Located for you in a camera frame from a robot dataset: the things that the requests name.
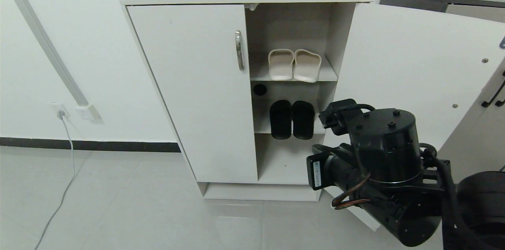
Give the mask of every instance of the cabinet base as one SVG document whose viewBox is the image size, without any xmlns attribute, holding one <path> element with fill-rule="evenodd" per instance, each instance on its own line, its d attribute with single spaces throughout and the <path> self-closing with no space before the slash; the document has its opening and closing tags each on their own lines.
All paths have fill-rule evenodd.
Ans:
<svg viewBox="0 0 505 250">
<path fill-rule="evenodd" d="M 308 185 L 203 183 L 198 186 L 206 199 L 319 201 L 321 190 Z"/>
</svg>

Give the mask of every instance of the metal handle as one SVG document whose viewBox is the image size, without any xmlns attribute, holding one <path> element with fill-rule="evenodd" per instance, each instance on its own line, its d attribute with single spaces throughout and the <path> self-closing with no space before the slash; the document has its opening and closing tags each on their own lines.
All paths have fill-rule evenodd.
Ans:
<svg viewBox="0 0 505 250">
<path fill-rule="evenodd" d="M 503 81 L 503 83 L 501 84 L 500 88 L 498 88 L 498 91 L 494 94 L 493 98 L 487 102 L 487 101 L 484 101 L 481 106 L 484 107 L 484 108 L 488 108 L 491 103 L 493 103 L 494 99 L 496 99 L 496 97 L 498 96 L 498 94 L 500 94 L 501 90 L 503 90 L 503 87 L 505 86 L 505 80 Z M 496 106 L 500 107 L 503 105 L 503 103 L 505 103 L 505 101 L 503 103 L 501 103 L 502 101 L 497 101 L 496 102 Z"/>
<path fill-rule="evenodd" d="M 244 61 L 242 59 L 242 33 L 240 33 L 240 30 L 235 31 L 235 46 L 237 47 L 238 69 L 243 71 Z"/>
</svg>

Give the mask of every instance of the wall switch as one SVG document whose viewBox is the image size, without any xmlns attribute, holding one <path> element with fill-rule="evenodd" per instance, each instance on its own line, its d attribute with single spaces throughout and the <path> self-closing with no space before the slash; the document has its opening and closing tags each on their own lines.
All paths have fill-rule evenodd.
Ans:
<svg viewBox="0 0 505 250">
<path fill-rule="evenodd" d="M 100 114 L 98 114 L 98 111 L 93 104 L 89 104 L 88 106 L 78 106 L 75 110 L 82 119 L 100 119 Z"/>
<path fill-rule="evenodd" d="M 58 111 L 59 110 L 62 110 L 63 112 L 65 112 L 65 117 L 70 117 L 70 114 L 68 113 L 68 111 L 65 109 L 65 107 L 63 106 L 63 104 L 61 103 L 56 103 L 56 102 L 51 102 L 49 103 L 49 105 L 51 106 L 52 110 L 54 111 L 54 114 L 55 115 L 58 115 Z"/>
</svg>

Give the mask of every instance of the pair of slippers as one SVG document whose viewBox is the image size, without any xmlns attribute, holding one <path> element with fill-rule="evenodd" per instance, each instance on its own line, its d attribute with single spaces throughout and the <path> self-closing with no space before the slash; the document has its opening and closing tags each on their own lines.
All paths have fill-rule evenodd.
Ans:
<svg viewBox="0 0 505 250">
<path fill-rule="evenodd" d="M 298 49 L 295 52 L 290 49 L 276 49 L 268 54 L 268 66 L 272 80 L 284 81 L 294 78 L 299 81 L 316 82 L 321 69 L 321 56 L 305 49 Z"/>
<path fill-rule="evenodd" d="M 311 139 L 314 135 L 314 107 L 305 101 L 297 101 L 293 106 L 287 100 L 279 100 L 270 107 L 270 126 L 272 137 L 287 139 L 293 135 L 298 139 Z"/>
</svg>

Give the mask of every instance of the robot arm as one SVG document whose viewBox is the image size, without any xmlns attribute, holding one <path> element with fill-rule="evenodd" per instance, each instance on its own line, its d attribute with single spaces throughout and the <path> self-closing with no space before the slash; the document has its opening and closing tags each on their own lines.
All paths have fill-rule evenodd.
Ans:
<svg viewBox="0 0 505 250">
<path fill-rule="evenodd" d="M 346 99 L 330 103 L 319 118 L 351 142 L 316 144 L 307 158 L 312 189 L 336 185 L 344 191 L 332 207 L 361 207 L 406 246 L 427 241 L 442 221 L 446 250 L 505 249 L 505 173 L 478 173 L 456 191 L 451 163 L 419 143 L 415 117 L 404 110 Z"/>
</svg>

